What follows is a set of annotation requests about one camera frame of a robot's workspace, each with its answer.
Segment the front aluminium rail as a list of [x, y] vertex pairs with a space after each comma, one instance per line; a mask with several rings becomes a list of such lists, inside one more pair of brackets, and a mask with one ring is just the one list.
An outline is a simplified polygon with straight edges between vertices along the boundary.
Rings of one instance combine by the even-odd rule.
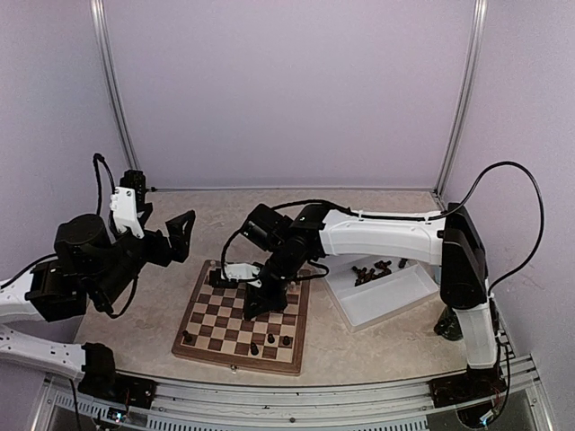
[[250, 386], [157, 378], [148, 409], [131, 407], [125, 421], [108, 420], [115, 404], [79, 394], [47, 376], [30, 430], [49, 430], [84, 415], [84, 430], [453, 430], [474, 402], [438, 408], [429, 378], [335, 386]]

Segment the left aluminium frame post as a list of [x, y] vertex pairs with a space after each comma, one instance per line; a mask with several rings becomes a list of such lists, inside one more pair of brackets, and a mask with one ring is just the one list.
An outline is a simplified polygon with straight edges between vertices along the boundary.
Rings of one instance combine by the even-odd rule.
[[93, 20], [95, 37], [100, 51], [102, 70], [111, 103], [112, 115], [119, 134], [120, 148], [124, 154], [127, 166], [131, 170], [140, 170], [140, 162], [137, 158], [136, 149], [128, 129], [127, 116], [124, 110], [119, 81], [115, 70], [114, 58], [111, 46], [111, 38], [108, 31], [105, 4], [102, 0], [90, 1], [90, 12]]

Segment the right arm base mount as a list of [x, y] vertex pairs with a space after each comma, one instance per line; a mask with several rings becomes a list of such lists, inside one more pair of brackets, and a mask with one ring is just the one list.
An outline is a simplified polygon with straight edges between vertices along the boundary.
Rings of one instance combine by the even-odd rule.
[[501, 377], [474, 376], [469, 373], [455, 374], [432, 379], [429, 382], [431, 399], [435, 408], [478, 400], [507, 390]]

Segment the aluminium frame post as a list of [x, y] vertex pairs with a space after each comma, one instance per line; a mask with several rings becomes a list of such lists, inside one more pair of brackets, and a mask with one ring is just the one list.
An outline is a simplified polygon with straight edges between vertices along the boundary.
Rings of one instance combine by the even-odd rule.
[[90, 12], [93, 20], [95, 37], [100, 51], [102, 70], [111, 103], [112, 115], [119, 134], [120, 148], [124, 154], [127, 166], [131, 170], [140, 170], [140, 162], [137, 158], [136, 149], [128, 129], [127, 116], [124, 110], [119, 81], [115, 70], [114, 58], [111, 46], [111, 38], [108, 31], [105, 4], [102, 0], [90, 1]]
[[441, 163], [434, 188], [435, 196], [439, 200], [441, 200], [445, 195], [449, 177], [455, 165], [456, 153], [460, 146], [461, 137], [464, 131], [466, 114], [472, 99], [475, 72], [481, 55], [488, 3], [489, 2], [487, 0], [476, 0], [474, 2], [473, 19], [464, 64], [463, 80], [457, 98], [455, 116], [450, 128], [447, 149], [443, 162]]

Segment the right aluminium frame post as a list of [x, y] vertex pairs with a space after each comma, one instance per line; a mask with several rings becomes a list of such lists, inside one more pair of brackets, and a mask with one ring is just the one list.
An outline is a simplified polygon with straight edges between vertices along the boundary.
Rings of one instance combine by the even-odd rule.
[[445, 195], [449, 177], [455, 165], [456, 153], [460, 146], [461, 137], [464, 131], [466, 114], [472, 99], [475, 72], [481, 55], [488, 3], [489, 2], [487, 0], [476, 0], [474, 2], [473, 19], [464, 64], [463, 80], [457, 98], [455, 116], [450, 128], [447, 149], [443, 162], [441, 163], [434, 188], [435, 196], [439, 200], [441, 200]]

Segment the wooden chess board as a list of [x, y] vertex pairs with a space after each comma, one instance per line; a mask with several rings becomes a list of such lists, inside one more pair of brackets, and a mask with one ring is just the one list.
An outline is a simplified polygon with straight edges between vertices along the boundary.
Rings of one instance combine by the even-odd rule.
[[[310, 282], [303, 281], [287, 288], [287, 308], [280, 313], [265, 313], [250, 321], [243, 318], [245, 286], [218, 288], [208, 284], [214, 260], [204, 262], [192, 290], [181, 324], [172, 344], [172, 354], [192, 361], [222, 365], [249, 371], [299, 375], [301, 373]], [[193, 335], [192, 345], [182, 342], [182, 332]], [[267, 336], [275, 336], [273, 345]], [[289, 346], [282, 338], [289, 336]], [[253, 356], [255, 343], [259, 355]]]

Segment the dark green mug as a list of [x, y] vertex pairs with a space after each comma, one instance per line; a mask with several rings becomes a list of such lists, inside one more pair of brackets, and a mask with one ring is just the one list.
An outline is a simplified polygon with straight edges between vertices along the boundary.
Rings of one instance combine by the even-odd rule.
[[463, 333], [456, 313], [448, 306], [440, 314], [433, 330], [436, 335], [449, 341], [458, 341], [463, 338]]

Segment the white plastic tray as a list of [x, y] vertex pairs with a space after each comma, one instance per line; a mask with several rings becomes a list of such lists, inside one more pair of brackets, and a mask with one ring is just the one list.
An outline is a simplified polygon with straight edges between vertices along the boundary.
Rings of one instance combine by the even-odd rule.
[[[358, 283], [361, 270], [378, 275], [378, 261], [387, 262], [391, 273]], [[344, 255], [323, 260], [329, 268], [324, 278], [328, 293], [349, 332], [354, 333], [388, 320], [421, 305], [434, 296], [438, 284], [427, 264], [409, 260], [403, 268], [400, 260], [389, 256]]]

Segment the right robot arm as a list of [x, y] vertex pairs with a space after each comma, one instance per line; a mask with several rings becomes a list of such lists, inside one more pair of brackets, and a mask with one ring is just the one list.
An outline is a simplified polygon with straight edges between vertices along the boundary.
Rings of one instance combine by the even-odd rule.
[[485, 249], [463, 205], [421, 214], [354, 211], [320, 199], [301, 205], [290, 218], [259, 204], [239, 229], [269, 253], [261, 267], [248, 268], [245, 319], [284, 310], [287, 285], [306, 263], [340, 255], [424, 262], [440, 269], [440, 298], [462, 331], [466, 370], [458, 377], [460, 391], [477, 399], [500, 379]]

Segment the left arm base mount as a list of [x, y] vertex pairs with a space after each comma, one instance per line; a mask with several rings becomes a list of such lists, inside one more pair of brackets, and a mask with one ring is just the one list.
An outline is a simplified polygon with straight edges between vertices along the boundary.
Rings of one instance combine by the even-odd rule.
[[87, 374], [79, 383], [78, 390], [82, 394], [126, 407], [150, 409], [156, 386], [154, 380], [126, 374], [115, 374], [110, 379]]

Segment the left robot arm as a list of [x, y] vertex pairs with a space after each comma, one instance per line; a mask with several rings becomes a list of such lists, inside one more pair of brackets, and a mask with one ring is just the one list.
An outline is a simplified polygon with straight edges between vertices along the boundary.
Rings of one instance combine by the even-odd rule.
[[[167, 230], [124, 233], [111, 240], [103, 219], [84, 214], [57, 229], [54, 253], [33, 261], [1, 285], [1, 321], [63, 321], [86, 313], [92, 304], [110, 319], [124, 315], [113, 305], [123, 292], [130, 306], [139, 275], [148, 264], [168, 267], [190, 253], [196, 219], [189, 210], [166, 222]], [[101, 343], [53, 345], [44, 339], [10, 333], [1, 338], [1, 353], [26, 365], [77, 380], [109, 400], [119, 398], [126, 381], [116, 372], [110, 348]]]

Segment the black chess rook corner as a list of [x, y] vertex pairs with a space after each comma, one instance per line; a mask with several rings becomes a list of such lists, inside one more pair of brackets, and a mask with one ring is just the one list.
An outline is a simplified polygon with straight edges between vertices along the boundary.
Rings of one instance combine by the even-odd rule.
[[182, 342], [186, 345], [192, 345], [194, 341], [194, 337], [188, 331], [184, 330], [182, 332]]

